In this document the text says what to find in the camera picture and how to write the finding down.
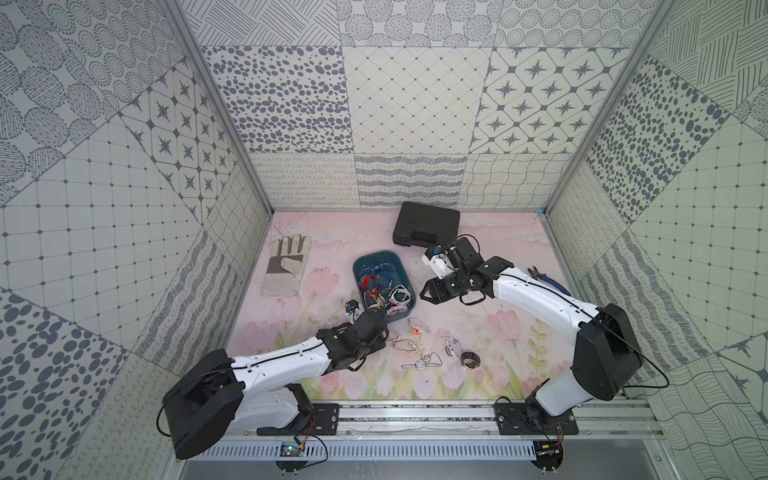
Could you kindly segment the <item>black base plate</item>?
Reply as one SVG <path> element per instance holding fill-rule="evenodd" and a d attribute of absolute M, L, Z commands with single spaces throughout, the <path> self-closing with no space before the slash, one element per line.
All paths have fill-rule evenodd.
<path fill-rule="evenodd" d="M 341 406 L 337 403 L 314 404 L 311 410 L 301 410 L 295 420 L 284 428 L 258 428 L 258 436 L 334 436 L 337 433 Z"/>
<path fill-rule="evenodd" d="M 502 400 L 492 405 L 500 435 L 540 435 L 550 438 L 577 435 L 579 427 L 571 410 L 549 416 L 540 408 L 521 402 Z"/>

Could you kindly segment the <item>silver rhinestone watch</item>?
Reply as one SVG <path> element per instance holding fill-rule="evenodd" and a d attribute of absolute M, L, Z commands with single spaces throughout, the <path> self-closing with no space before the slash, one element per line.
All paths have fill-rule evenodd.
<path fill-rule="evenodd" d="M 441 368 L 443 366 L 442 358 L 436 352 L 422 355 L 415 362 L 410 364 L 403 364 L 401 368 L 403 370 L 418 370 L 423 371 L 430 368 Z"/>

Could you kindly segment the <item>red watch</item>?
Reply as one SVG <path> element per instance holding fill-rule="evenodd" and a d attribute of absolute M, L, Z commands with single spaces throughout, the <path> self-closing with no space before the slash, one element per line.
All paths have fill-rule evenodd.
<path fill-rule="evenodd" d="M 360 279 L 359 287 L 364 295 L 377 296 L 381 290 L 381 281 L 376 275 L 366 274 Z"/>

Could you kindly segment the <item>pink white watch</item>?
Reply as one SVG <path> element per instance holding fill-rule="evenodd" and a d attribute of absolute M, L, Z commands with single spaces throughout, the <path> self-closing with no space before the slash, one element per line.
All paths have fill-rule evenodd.
<path fill-rule="evenodd" d="M 395 314 L 398 314 L 398 313 L 401 313 L 401 312 L 405 312 L 405 311 L 407 311 L 407 310 L 408 310 L 408 307 L 407 307 L 407 306 L 405 306 L 405 305 L 395 305 L 395 306 L 392 306 L 392 307 L 391 307 L 391 308 L 390 308 L 390 309 L 387 311 L 387 315 L 388 315 L 388 316 L 391 316 L 391 315 L 395 315 Z"/>

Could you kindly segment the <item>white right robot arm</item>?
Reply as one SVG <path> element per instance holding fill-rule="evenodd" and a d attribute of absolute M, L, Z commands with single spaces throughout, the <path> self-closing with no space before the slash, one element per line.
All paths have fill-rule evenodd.
<path fill-rule="evenodd" d="M 653 366 L 664 383 L 667 374 L 640 350 L 626 312 L 609 303 L 603 307 L 581 301 L 525 273 L 512 262 L 493 256 L 485 260 L 465 235 L 446 246 L 426 249 L 422 262 L 436 276 L 428 280 L 420 298 L 434 305 L 479 292 L 484 299 L 506 301 L 554 328 L 574 346 L 571 367 L 537 386 L 525 399 L 526 411 L 542 420 L 554 419 L 592 399 L 609 401 L 645 364 Z"/>

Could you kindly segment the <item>blue watch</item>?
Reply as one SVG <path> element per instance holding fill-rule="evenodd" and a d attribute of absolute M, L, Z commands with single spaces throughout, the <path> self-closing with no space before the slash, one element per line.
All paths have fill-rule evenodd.
<path fill-rule="evenodd" d="M 397 270 L 390 263 L 382 263 L 372 267 L 370 274 L 376 275 L 379 278 L 383 288 L 392 287 L 397 284 Z"/>

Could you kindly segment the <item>black plastic tool case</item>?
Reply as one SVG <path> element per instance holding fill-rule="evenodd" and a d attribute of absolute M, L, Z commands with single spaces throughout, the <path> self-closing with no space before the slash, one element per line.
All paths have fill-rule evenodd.
<path fill-rule="evenodd" d="M 448 245 L 458 236 L 458 210 L 406 201 L 401 205 L 392 233 L 400 246 Z"/>

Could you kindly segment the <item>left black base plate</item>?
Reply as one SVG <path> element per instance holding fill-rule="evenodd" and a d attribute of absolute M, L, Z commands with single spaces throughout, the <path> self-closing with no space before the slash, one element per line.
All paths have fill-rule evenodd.
<path fill-rule="evenodd" d="M 301 410 L 295 420 L 284 428 L 258 428 L 258 436 L 334 436 L 337 433 L 341 406 L 337 403 L 314 404 L 311 410 Z"/>

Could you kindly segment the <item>beige watch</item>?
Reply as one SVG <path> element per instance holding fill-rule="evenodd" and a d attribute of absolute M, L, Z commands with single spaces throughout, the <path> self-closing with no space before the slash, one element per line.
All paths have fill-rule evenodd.
<path fill-rule="evenodd" d="M 417 352 L 418 347 L 410 339 L 397 339 L 391 341 L 392 348 L 401 352 Z"/>

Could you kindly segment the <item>blue handled pliers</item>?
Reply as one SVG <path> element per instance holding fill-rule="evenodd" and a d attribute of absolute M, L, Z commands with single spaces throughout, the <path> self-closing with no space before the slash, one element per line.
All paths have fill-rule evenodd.
<path fill-rule="evenodd" d="M 562 284 L 560 284 L 556 280 L 550 278 L 545 273 L 540 272 L 535 266 L 529 267 L 527 271 L 533 279 L 555 288 L 556 290 L 558 290 L 559 292 L 563 293 L 566 296 L 571 295 L 570 291 L 567 288 L 565 288 Z"/>

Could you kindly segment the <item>orange white digital watch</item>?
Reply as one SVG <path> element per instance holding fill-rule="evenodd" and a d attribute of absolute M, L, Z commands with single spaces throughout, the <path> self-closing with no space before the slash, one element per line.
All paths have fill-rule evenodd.
<path fill-rule="evenodd" d="M 426 324 L 420 321 L 419 319 L 410 318 L 409 326 L 410 326 L 411 333 L 415 336 L 422 337 L 430 333 L 430 330 L 426 326 Z"/>

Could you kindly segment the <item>aluminium rail frame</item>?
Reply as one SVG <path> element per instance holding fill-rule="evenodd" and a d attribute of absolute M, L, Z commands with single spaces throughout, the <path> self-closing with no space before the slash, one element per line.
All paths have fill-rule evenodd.
<path fill-rule="evenodd" d="M 506 436 L 515 439 L 555 441 L 560 437 L 595 440 L 649 440 L 663 436 L 655 416 L 644 401 L 592 401 L 570 409 L 579 427 L 577 435 L 550 438 L 540 435 L 500 435 L 492 405 L 505 399 L 445 401 L 315 401 L 341 406 L 334 436 L 375 439 L 428 437 L 450 439 Z"/>

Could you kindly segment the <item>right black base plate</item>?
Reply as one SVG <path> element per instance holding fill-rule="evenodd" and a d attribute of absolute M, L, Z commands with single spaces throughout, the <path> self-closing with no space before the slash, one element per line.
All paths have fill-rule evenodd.
<path fill-rule="evenodd" d="M 577 435 L 579 427 L 571 410 L 549 416 L 540 408 L 521 402 L 502 400 L 492 405 L 500 435 L 540 435 L 550 438 Z"/>

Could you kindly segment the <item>silver white watch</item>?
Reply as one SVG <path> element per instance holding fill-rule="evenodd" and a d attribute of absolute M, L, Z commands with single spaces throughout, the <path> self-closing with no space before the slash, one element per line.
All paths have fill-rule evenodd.
<path fill-rule="evenodd" d="M 398 285 L 394 287 L 389 294 L 389 301 L 397 306 L 408 306 L 411 300 L 411 290 L 405 285 Z"/>

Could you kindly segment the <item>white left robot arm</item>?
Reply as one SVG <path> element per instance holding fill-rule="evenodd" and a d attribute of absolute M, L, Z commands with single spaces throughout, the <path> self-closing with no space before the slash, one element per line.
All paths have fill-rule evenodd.
<path fill-rule="evenodd" d="M 341 370 L 357 371 L 382 350 L 387 320 L 365 310 L 352 322 L 321 329 L 309 339 L 253 356 L 231 357 L 225 349 L 204 355 L 163 396 L 160 415 L 175 457 L 190 459 L 226 433 L 274 429 L 301 433 L 313 406 L 301 380 Z"/>

